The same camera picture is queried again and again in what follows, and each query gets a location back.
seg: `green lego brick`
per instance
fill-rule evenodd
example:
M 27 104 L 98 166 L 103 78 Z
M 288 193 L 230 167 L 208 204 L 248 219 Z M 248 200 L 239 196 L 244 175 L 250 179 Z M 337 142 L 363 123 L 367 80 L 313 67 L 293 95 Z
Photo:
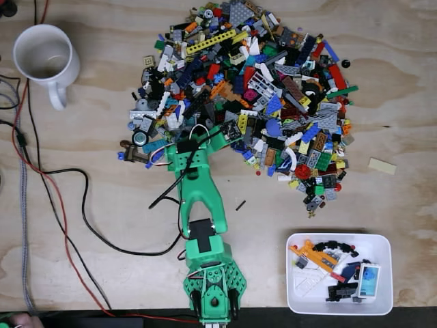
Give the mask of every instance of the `green lego brick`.
M 164 48 L 165 48 L 165 42 L 164 41 L 157 40 L 155 42 L 155 49 L 164 50 Z
M 262 49 L 262 53 L 269 56 L 269 57 L 273 57 L 276 56 L 278 54 L 278 50 L 276 50 L 274 47 L 266 45 L 263 49 Z
M 284 162 L 284 160 L 281 158 L 281 152 L 276 152 L 274 156 L 274 164 L 276 167 L 280 167 L 282 162 Z
M 222 111 L 223 110 L 223 103 L 221 103 L 221 102 L 216 102 L 214 104 L 214 106 L 216 107 L 216 111 Z
M 328 165 L 330 163 L 330 158 L 332 154 L 329 154 L 327 152 L 323 152 L 320 154 L 319 160 L 317 161 L 317 164 L 315 164 L 316 169 L 320 169 L 322 171 L 326 171 L 328 168 Z
M 341 96 L 342 94 L 348 94 L 349 92 L 356 90 L 358 90 L 358 87 L 356 85 L 353 85 L 352 87 L 347 87 L 346 89 L 339 90 L 337 92 L 331 92 L 330 94 L 327 94 L 326 97 L 327 99 L 332 99 L 334 97 Z
M 318 184 L 317 186 L 315 186 L 314 193 L 316 195 L 323 195 L 324 192 L 325 192 L 325 188 L 321 184 Z

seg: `mug handle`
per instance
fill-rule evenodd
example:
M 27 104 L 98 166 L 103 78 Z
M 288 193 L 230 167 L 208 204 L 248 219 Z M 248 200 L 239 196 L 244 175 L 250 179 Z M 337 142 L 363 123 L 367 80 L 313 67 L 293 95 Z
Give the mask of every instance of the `mug handle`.
M 48 95 L 50 96 L 50 101 L 52 106 L 58 110 L 62 111 L 67 106 L 66 89 L 60 87 L 57 82 L 50 82 L 48 84 Z

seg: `gray cable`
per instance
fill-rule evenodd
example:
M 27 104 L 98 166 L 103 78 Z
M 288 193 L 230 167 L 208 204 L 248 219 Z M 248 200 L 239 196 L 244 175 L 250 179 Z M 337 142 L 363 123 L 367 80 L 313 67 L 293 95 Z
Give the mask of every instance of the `gray cable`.
M 2 94 L 2 96 L 6 97 L 11 105 L 14 104 L 13 100 L 5 95 Z M 14 108 L 15 115 L 17 114 L 17 107 Z M 18 118 L 16 121 L 16 126 L 20 128 L 20 119 Z M 23 148 L 21 146 L 18 147 L 21 156 L 24 156 Z M 22 250 L 22 256 L 21 256 L 21 282 L 23 285 L 23 296 L 24 300 L 27 306 L 27 311 L 31 315 L 36 314 L 35 305 L 33 304 L 33 301 L 30 296 L 29 292 L 29 286 L 27 283 L 27 271 L 28 271 L 28 264 L 29 264 L 29 241 L 27 236 L 27 167 L 26 163 L 20 159 L 20 211 L 21 211 L 21 222 L 23 225 L 22 228 L 22 244 L 23 244 L 23 250 Z

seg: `white cable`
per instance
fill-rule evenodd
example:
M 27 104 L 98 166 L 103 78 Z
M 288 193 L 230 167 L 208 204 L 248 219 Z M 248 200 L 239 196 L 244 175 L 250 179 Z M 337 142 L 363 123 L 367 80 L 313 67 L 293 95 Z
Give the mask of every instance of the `white cable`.
M 11 106 L 14 105 L 14 101 L 7 95 L 3 95 L 6 97 L 10 103 Z M 16 121 L 16 127 L 20 128 L 20 118 Z M 23 147 L 18 147 L 21 156 L 24 156 Z M 27 283 L 27 268 L 29 264 L 29 242 L 27 238 L 27 166 L 25 162 L 20 159 L 20 211 L 21 211 L 21 221 L 22 221 L 22 256 L 21 256 L 21 282 L 23 285 L 23 297 L 27 306 L 27 310 L 31 314 L 36 313 L 35 305 L 33 304 L 33 301 L 30 296 L 29 292 L 29 286 Z
M 188 138 L 189 138 L 190 140 L 191 140 L 191 135 L 193 134 L 194 129 L 197 128 L 198 126 L 201 126 L 202 128 L 204 128 L 205 131 L 206 131 L 206 134 L 207 134 L 208 136 L 210 136 L 210 132 L 209 132 L 209 130 L 206 128 L 206 126 L 204 126 L 203 124 L 196 124 L 196 125 L 194 125 L 194 127 L 191 129 L 191 131 L 190 131 L 190 135 L 188 136 Z

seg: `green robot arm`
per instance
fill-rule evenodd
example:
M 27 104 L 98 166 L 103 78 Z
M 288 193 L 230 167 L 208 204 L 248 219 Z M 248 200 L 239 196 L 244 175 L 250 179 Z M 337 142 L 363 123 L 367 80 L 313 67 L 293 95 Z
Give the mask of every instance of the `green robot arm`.
M 199 140 L 203 137 L 193 135 L 190 141 L 182 141 L 184 145 L 166 148 L 166 155 L 172 163 L 169 171 L 174 171 L 179 178 L 193 151 L 190 145 L 195 145 L 190 167 L 178 184 L 182 233 L 188 238 L 186 265 L 189 274 L 184 280 L 184 289 L 200 322 L 207 326 L 219 324 L 224 327 L 231 316 L 238 316 L 246 280 L 232 259 L 231 247 L 219 235 L 227 231 L 227 223 L 223 201 L 211 178 L 208 155 L 241 139 L 241 134 L 233 121 L 214 127 L 210 135 L 213 137 L 200 146 Z M 212 218 L 190 221 L 190 211 L 195 202 L 203 202 Z

